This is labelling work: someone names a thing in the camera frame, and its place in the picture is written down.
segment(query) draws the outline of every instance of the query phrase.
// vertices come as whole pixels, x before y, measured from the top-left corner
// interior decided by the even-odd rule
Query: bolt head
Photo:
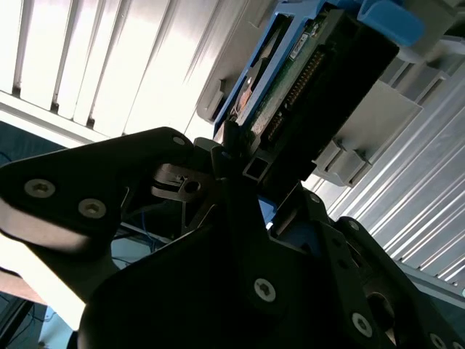
[[[55,192],[55,186],[48,180],[34,179],[24,184],[24,191],[34,198],[49,198]]]
[[[452,348],[453,349],[464,349],[464,347],[457,342],[452,343]]]
[[[429,338],[437,349],[446,349],[444,341],[435,333],[430,333]]]
[[[256,295],[265,302],[271,303],[276,299],[275,287],[264,278],[258,278],[255,280],[254,290]]]
[[[353,230],[359,231],[359,229],[360,229],[358,224],[356,222],[354,222],[353,220],[349,221],[349,225]]]
[[[85,198],[79,203],[78,210],[86,218],[93,219],[102,218],[107,213],[105,204],[96,198]]]
[[[317,197],[314,193],[310,193],[310,198],[312,199],[312,201],[316,202],[317,204],[320,203],[320,198]]]
[[[368,320],[362,314],[353,313],[352,323],[354,324],[355,328],[365,337],[371,338],[373,336],[373,329],[371,328]]]

